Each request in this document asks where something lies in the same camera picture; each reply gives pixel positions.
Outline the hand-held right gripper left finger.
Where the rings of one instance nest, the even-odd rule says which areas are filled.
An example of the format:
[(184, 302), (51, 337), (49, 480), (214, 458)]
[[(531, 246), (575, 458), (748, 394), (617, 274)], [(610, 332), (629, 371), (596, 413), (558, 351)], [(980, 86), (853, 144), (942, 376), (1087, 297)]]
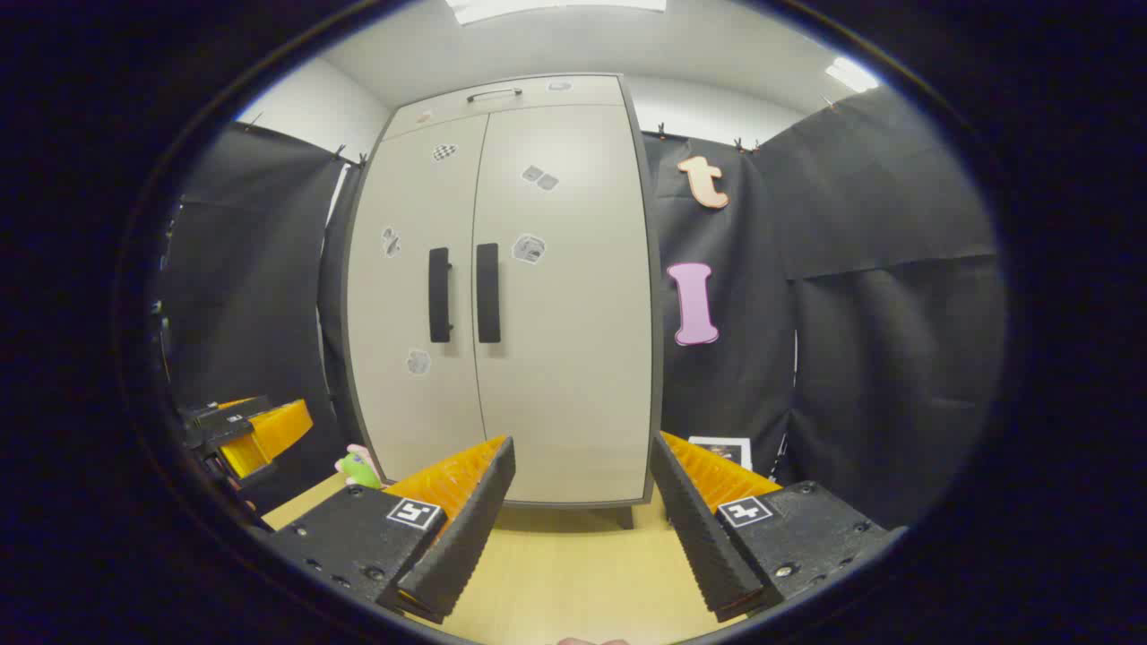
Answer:
[(270, 534), (340, 597), (440, 624), (479, 564), (516, 472), (499, 435), (387, 487), (345, 485)]

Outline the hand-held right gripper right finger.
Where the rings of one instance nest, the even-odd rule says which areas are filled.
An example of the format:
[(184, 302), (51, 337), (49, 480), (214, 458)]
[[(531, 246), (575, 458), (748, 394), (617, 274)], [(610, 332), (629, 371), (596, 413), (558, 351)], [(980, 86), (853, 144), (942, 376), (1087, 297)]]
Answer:
[(902, 538), (826, 485), (778, 485), (673, 435), (651, 440), (651, 476), (721, 622), (814, 595)]

